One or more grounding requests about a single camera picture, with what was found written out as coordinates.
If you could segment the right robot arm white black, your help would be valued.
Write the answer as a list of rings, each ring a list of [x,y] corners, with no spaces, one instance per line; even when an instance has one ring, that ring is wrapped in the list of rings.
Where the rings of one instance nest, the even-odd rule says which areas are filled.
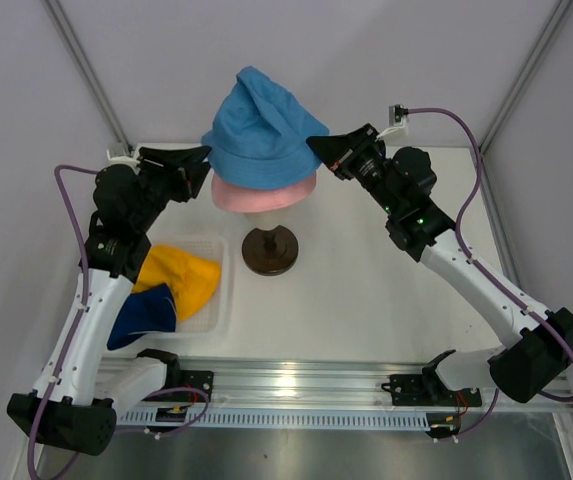
[[[496,388],[519,403],[544,395],[573,362],[573,313],[552,311],[477,256],[430,197],[437,175],[429,154],[407,146],[387,155],[370,124],[306,143],[337,178],[359,182],[386,213],[395,246],[455,289],[500,341],[495,349],[449,350],[427,364],[426,399],[443,404],[469,387]]]

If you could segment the light blue bucket hat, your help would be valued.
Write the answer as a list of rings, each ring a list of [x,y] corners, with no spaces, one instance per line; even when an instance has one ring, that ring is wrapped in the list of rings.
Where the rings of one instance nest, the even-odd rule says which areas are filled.
[[[236,74],[201,144],[225,182],[252,190],[289,187],[314,174],[320,161],[306,140],[329,129],[286,88],[253,66]]]

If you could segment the yellow hat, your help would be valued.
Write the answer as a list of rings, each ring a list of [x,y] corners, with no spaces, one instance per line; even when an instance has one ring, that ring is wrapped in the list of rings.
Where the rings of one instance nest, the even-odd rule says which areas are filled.
[[[156,245],[150,248],[132,292],[165,285],[172,295],[177,321],[184,322],[210,301],[221,276],[222,268],[215,261],[172,246]]]

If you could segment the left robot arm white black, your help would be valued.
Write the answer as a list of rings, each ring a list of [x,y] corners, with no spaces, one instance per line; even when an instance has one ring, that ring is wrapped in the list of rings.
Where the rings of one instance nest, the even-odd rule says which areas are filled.
[[[119,417],[139,402],[175,398],[185,386],[177,355],[145,349],[96,389],[109,335],[151,243],[147,233],[171,201],[196,198],[210,170],[207,146],[140,149],[136,166],[116,163],[95,175],[88,235],[80,243],[75,297],[56,346],[32,390],[15,393],[7,414],[38,444],[97,456]]]

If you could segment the pink bucket hat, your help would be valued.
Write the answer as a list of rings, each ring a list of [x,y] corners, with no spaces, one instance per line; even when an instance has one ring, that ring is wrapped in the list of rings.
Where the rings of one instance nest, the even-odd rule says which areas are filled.
[[[289,185],[273,190],[255,190],[239,187],[224,181],[217,174],[211,181],[211,193],[214,205],[233,213],[264,213],[288,208],[307,198],[315,189],[317,174]]]

